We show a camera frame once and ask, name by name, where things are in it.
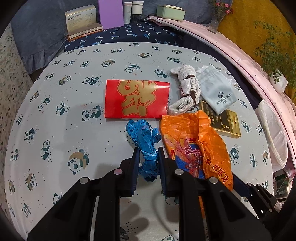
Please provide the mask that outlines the green potted plant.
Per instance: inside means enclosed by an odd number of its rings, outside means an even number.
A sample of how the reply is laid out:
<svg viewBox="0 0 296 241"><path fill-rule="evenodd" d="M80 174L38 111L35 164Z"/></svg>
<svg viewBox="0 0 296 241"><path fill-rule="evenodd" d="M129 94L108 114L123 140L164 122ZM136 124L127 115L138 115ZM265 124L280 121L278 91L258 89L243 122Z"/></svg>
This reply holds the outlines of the green potted plant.
<svg viewBox="0 0 296 241"><path fill-rule="evenodd" d="M254 50L255 56L262 60L262 70L273 78L273 83L277 84L285 77L287 85L295 88L295 37L292 32L263 21L255 21L254 26L267 33L263 43Z"/></svg>

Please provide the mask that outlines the white ceramic plant pot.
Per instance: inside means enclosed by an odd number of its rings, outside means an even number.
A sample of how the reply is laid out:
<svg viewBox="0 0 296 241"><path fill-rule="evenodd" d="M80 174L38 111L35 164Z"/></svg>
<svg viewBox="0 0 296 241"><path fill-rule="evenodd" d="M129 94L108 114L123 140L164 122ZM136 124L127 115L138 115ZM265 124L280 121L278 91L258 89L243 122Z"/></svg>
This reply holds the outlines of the white ceramic plant pot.
<svg viewBox="0 0 296 241"><path fill-rule="evenodd" d="M281 71L276 69L274 72L270 73L269 80L277 93L283 93L285 91L288 81Z"/></svg>

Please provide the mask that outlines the beige book box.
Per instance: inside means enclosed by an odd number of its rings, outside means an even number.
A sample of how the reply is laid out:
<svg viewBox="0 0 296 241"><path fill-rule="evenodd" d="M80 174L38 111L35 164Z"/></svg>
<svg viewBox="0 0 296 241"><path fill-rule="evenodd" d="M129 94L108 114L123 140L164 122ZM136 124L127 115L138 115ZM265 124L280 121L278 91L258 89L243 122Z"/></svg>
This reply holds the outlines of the beige book box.
<svg viewBox="0 0 296 241"><path fill-rule="evenodd" d="M96 20L93 4L66 11L65 20L69 40L103 30L103 26Z"/></svg>

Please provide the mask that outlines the purple card box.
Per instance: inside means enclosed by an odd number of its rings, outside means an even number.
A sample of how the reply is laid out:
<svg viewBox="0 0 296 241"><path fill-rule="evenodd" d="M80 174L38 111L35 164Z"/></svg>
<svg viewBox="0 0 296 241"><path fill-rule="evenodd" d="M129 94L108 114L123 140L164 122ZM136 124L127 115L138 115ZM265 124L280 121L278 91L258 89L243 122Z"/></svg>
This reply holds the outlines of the purple card box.
<svg viewBox="0 0 296 241"><path fill-rule="evenodd" d="M124 25L122 0L99 0L98 9L100 23L104 30Z"/></svg>

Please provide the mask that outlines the orange printed snack bag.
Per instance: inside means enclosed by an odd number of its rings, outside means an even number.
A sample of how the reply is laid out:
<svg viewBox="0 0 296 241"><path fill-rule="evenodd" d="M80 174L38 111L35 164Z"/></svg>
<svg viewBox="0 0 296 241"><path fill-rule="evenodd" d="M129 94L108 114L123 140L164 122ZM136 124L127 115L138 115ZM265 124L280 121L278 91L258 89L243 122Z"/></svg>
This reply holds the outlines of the orange printed snack bag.
<svg viewBox="0 0 296 241"><path fill-rule="evenodd" d="M211 127L210 118L195 113L163 115L160 131L168 156L178 168L200 179L216 177L230 191L233 174L222 137Z"/></svg>

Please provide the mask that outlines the white sock cloth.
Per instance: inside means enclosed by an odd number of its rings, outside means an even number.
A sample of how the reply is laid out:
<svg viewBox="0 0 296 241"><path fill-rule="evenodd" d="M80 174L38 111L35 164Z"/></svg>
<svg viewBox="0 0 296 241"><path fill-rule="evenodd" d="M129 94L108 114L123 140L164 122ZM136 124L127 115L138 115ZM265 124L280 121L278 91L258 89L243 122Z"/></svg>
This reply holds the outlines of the white sock cloth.
<svg viewBox="0 0 296 241"><path fill-rule="evenodd" d="M168 115L184 114L193 111L199 103L201 87L196 77L196 70L191 65L173 68L170 72L177 75L181 98L168 107Z"/></svg>

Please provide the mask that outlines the glass vase with pink flowers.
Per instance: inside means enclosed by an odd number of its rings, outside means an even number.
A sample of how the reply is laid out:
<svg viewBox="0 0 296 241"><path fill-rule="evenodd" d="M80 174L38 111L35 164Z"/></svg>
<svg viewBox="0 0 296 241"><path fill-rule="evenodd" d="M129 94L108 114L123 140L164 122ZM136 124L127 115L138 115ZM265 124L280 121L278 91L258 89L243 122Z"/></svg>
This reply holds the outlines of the glass vase with pink flowers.
<svg viewBox="0 0 296 241"><path fill-rule="evenodd" d="M213 14L212 20L209 24L208 31L216 34L218 31L218 27L220 22L226 15L230 15L233 13L232 3L233 1L209 1Z"/></svg>

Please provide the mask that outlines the pink tablecloth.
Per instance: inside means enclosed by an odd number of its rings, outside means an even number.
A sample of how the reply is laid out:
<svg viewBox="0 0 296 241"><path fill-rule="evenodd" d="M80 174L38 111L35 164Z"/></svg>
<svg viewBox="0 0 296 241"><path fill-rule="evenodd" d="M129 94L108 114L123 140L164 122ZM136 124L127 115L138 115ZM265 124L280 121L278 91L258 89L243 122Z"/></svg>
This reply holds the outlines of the pink tablecloth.
<svg viewBox="0 0 296 241"><path fill-rule="evenodd" d="M286 94L276 92L260 65L231 40L219 32L208 31L208 28L204 25L190 21L179 22L157 16L149 16L147 19L187 33L221 54L245 76L261 98L273 107L287 133L294 134L295 111Z"/></svg>

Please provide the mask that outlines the white drawstring pouch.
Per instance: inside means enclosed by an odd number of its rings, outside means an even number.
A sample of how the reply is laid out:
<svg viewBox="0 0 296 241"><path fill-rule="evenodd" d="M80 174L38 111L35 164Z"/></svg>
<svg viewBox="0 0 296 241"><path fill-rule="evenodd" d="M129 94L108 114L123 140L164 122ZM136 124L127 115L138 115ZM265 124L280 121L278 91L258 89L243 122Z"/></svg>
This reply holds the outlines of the white drawstring pouch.
<svg viewBox="0 0 296 241"><path fill-rule="evenodd" d="M196 70L196 77L201 96L216 114L221 114L237 101L231 80L222 74L220 67L204 65Z"/></svg>

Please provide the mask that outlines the mint green box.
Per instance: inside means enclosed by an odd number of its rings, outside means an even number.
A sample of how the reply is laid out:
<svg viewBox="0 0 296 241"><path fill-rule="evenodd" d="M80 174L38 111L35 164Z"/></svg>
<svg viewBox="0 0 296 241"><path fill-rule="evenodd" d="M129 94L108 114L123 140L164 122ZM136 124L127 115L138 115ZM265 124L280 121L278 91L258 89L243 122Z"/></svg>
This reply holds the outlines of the mint green box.
<svg viewBox="0 0 296 241"><path fill-rule="evenodd" d="M164 19L183 21L185 13L186 11L184 11L181 7L165 4L163 6L157 6L156 15Z"/></svg>

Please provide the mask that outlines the yellow hanging cloth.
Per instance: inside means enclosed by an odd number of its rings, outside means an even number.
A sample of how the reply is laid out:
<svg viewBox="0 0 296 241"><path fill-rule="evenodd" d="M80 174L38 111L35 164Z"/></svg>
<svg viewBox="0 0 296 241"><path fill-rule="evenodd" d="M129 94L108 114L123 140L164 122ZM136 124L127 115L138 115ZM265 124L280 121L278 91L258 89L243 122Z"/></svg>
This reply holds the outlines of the yellow hanging cloth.
<svg viewBox="0 0 296 241"><path fill-rule="evenodd" d="M263 21L280 27L283 31L295 33L280 10L271 1L233 1L233 13L226 15L219 24L218 31L234 42L260 66L262 60L255 56L254 50L263 43L267 33L262 29L255 29L255 21ZM295 88L289 86L286 94L295 101Z"/></svg>

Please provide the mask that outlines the gold cigarette box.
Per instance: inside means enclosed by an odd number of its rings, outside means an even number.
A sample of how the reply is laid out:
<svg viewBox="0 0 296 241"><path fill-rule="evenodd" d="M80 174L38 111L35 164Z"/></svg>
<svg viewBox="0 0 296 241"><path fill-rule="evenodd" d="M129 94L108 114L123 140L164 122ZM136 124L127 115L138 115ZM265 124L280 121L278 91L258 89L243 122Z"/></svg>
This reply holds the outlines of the gold cigarette box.
<svg viewBox="0 0 296 241"><path fill-rule="evenodd" d="M211 120L211 127L221 136L230 138L241 137L239 127L239 120L237 114L230 110L225 110L221 114L215 111L208 105L207 102L201 100L199 102L199 109L207 114Z"/></svg>

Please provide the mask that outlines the navy dragonfly print cloth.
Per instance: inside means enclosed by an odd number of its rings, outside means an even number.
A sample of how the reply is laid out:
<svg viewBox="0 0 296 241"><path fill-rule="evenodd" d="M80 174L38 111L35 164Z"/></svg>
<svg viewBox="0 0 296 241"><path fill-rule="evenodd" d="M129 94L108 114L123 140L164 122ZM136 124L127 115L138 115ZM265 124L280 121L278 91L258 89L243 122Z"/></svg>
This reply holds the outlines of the navy dragonfly print cloth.
<svg viewBox="0 0 296 241"><path fill-rule="evenodd" d="M82 36L76 40L67 40L64 51L68 52L87 46L117 42L150 42L182 47L183 34L174 28L159 26L152 21L131 23L123 27Z"/></svg>

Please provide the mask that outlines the white lined trash bin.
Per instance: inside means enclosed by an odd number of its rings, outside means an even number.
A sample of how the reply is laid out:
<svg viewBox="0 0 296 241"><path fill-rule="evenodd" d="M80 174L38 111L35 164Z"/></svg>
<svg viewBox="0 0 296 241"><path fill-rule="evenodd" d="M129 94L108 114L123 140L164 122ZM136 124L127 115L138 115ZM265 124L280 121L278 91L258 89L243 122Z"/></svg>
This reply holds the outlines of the white lined trash bin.
<svg viewBox="0 0 296 241"><path fill-rule="evenodd" d="M262 100L254 110L263 128L270 153L273 173L283 169L288 159L287 137L275 110Z"/></svg>

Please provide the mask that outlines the red gold envelope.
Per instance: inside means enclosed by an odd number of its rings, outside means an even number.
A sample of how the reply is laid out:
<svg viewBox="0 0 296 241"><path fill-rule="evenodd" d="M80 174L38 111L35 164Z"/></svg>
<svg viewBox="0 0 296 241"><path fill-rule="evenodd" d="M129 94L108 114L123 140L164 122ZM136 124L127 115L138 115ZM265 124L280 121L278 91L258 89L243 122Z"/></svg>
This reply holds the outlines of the red gold envelope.
<svg viewBox="0 0 296 241"><path fill-rule="evenodd" d="M167 114L170 84L150 80L107 80L106 118L161 118Z"/></svg>

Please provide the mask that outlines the panda print tablecloth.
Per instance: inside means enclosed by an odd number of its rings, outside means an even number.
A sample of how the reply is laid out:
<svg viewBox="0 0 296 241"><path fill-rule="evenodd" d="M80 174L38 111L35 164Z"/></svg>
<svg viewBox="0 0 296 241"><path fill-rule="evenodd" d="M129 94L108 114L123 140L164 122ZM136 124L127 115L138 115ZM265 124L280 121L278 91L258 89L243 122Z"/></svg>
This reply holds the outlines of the panda print tablecloth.
<svg viewBox="0 0 296 241"><path fill-rule="evenodd" d="M241 137L223 137L231 169L241 180L273 191L264 132L234 75L215 51L155 43L110 43L78 48L51 61L16 114L5 161L6 199L12 222L26 238L37 222L81 177L96 179L132 155L127 121L104 117L106 81L135 79L170 84L168 102L180 90L172 68L214 66L231 80Z"/></svg>

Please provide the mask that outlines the blue hanging cloth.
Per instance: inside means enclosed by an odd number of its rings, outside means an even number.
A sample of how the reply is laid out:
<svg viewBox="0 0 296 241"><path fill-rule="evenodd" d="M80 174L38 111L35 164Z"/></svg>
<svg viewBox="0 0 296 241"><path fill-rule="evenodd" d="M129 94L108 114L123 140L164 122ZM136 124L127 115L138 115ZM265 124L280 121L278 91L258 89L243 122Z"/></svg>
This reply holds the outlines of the blue hanging cloth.
<svg viewBox="0 0 296 241"><path fill-rule="evenodd" d="M213 1L144 1L141 18L156 15L164 4L185 10L185 20L208 24L214 13ZM16 47L27 73L44 68L62 49L67 36L65 12L87 5L93 0L27 1L11 20Z"/></svg>

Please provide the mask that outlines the white jar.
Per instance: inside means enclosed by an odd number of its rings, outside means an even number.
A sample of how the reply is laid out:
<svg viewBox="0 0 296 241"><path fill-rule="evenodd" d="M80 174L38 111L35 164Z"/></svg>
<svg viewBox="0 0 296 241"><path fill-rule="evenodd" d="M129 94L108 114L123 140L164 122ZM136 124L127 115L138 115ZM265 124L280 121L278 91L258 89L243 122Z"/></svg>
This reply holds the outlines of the white jar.
<svg viewBox="0 0 296 241"><path fill-rule="evenodd" d="M144 6L143 1L132 1L132 14L141 15L143 6Z"/></svg>

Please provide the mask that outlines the white slim bottle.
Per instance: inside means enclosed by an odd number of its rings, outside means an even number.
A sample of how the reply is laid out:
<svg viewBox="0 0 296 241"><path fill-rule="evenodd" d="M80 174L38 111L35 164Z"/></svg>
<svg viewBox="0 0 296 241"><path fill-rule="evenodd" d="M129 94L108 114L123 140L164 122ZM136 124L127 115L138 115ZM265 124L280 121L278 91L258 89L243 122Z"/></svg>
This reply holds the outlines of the white slim bottle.
<svg viewBox="0 0 296 241"><path fill-rule="evenodd" d="M132 2L123 3L123 20L124 24L129 24L132 13Z"/></svg>

